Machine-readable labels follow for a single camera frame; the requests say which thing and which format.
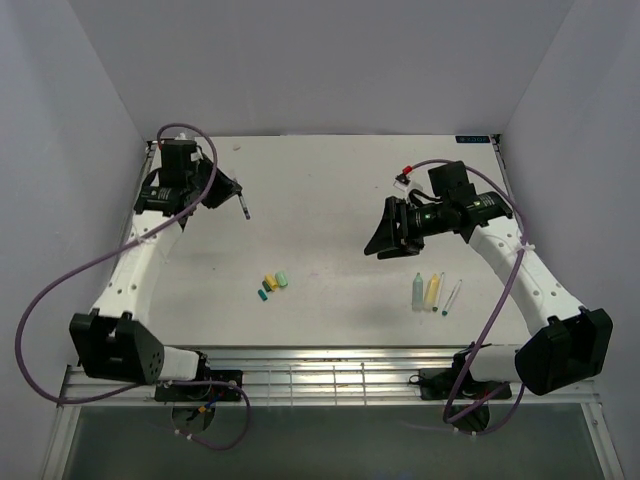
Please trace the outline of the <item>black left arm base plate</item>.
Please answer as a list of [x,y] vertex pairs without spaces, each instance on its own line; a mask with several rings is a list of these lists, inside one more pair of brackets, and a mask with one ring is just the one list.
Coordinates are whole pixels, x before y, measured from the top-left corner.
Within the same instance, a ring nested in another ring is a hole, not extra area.
[[[206,380],[230,383],[241,387],[244,372],[242,370],[211,370],[205,375]],[[155,389],[154,400],[157,402],[237,402],[241,394],[230,387],[211,385],[195,386],[159,386]]]

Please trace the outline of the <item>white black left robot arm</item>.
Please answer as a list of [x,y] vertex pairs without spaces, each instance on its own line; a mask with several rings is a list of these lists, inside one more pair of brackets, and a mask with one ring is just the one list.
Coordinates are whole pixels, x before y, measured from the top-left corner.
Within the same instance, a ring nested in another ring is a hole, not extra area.
[[217,208],[241,187],[213,162],[162,162],[144,179],[134,203],[128,241],[107,286],[89,313],[70,322],[87,376],[149,385],[177,381],[190,399],[205,397],[212,376],[200,353],[164,345],[151,331],[152,296],[161,269],[198,205]]

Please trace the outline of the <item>white green thin pen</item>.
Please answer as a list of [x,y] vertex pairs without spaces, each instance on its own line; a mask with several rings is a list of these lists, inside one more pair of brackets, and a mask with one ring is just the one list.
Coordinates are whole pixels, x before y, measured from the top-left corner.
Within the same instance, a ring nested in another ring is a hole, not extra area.
[[446,273],[444,271],[442,271],[440,273],[440,276],[439,276],[438,288],[437,288],[436,296],[435,296],[434,303],[433,303],[433,306],[432,306],[432,311],[433,312],[437,312],[439,310],[441,296],[442,296],[442,292],[443,292],[443,289],[444,289],[445,278],[446,278]]

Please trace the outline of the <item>green highlighter pen body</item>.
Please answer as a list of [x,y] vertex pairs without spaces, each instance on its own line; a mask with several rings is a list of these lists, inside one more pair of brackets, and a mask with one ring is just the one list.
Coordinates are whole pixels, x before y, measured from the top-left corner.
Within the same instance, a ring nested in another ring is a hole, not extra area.
[[423,309],[424,282],[420,273],[417,273],[412,282],[411,307],[413,311]]

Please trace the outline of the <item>black thin pen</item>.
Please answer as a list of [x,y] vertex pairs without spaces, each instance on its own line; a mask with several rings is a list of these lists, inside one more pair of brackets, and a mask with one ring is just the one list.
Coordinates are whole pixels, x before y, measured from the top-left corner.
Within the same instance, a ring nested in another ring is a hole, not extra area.
[[238,194],[238,199],[239,199],[243,214],[245,216],[245,219],[246,220],[250,220],[251,219],[251,214],[250,214],[249,208],[247,206],[246,200],[244,199],[244,196],[242,194]]

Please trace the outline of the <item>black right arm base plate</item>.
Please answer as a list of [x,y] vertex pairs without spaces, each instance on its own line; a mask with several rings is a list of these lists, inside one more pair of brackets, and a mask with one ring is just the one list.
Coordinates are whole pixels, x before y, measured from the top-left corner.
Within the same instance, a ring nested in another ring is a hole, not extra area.
[[[419,388],[421,400],[447,400],[457,378],[457,372],[453,368],[423,368],[419,369],[408,379],[408,384]],[[509,385],[502,388],[500,382],[478,382],[467,375],[456,394],[456,399],[479,400],[494,391],[498,400],[512,398],[512,390]]]

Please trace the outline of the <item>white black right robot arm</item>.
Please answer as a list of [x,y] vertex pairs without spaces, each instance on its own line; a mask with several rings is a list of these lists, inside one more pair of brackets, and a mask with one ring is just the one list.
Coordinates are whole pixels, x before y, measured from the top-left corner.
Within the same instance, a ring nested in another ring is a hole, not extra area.
[[599,375],[613,322],[565,290],[525,243],[513,212],[495,192],[415,206],[388,197],[364,252],[378,259],[415,256],[428,236],[460,235],[490,266],[515,302],[530,334],[520,347],[482,343],[452,371],[454,390],[474,397],[488,382],[519,382],[542,396]]

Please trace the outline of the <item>yellow highlighter cap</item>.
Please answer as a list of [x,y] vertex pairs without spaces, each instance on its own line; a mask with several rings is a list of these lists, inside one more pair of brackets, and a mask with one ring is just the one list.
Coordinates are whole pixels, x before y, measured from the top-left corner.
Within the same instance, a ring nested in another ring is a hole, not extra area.
[[276,278],[271,274],[266,274],[264,277],[264,281],[267,283],[271,291],[275,291],[276,289],[279,288],[279,284]]

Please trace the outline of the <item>green highlighter cap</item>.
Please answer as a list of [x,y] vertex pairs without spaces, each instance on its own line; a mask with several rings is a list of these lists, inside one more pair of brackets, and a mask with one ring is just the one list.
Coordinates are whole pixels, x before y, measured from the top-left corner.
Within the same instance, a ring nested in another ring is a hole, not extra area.
[[278,271],[275,274],[275,279],[280,288],[285,288],[288,286],[288,279],[284,271]]

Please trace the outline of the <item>yellow highlighter pen body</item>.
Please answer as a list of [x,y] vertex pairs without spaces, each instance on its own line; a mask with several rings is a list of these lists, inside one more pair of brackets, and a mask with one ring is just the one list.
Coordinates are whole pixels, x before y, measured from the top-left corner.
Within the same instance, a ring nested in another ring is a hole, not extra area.
[[429,280],[423,301],[423,309],[425,311],[432,311],[436,307],[440,291],[440,281],[441,277],[438,274],[434,274]]

